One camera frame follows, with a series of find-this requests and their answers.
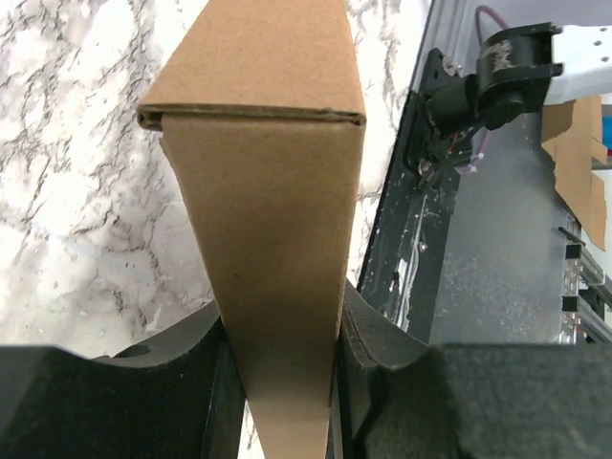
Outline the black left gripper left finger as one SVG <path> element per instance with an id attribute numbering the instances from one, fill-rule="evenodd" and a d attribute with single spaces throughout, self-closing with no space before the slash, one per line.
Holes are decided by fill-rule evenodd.
<path id="1" fill-rule="evenodd" d="M 214 304 L 113 357 L 1 350 L 5 458 L 234 458 L 244 403 Z"/>

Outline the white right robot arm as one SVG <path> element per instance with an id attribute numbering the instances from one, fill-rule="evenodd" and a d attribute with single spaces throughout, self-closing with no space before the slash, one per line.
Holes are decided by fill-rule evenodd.
<path id="1" fill-rule="evenodd" d="M 444 136 L 496 130 L 545 105 L 611 92 L 611 27 L 540 23 L 510 28 L 481 47 L 475 72 L 426 96 Z"/>

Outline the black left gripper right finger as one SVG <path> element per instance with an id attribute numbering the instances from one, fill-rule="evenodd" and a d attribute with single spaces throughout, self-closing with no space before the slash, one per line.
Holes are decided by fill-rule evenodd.
<path id="1" fill-rule="evenodd" d="M 607 344 L 427 346 L 347 287 L 333 458 L 607 458 Z"/>

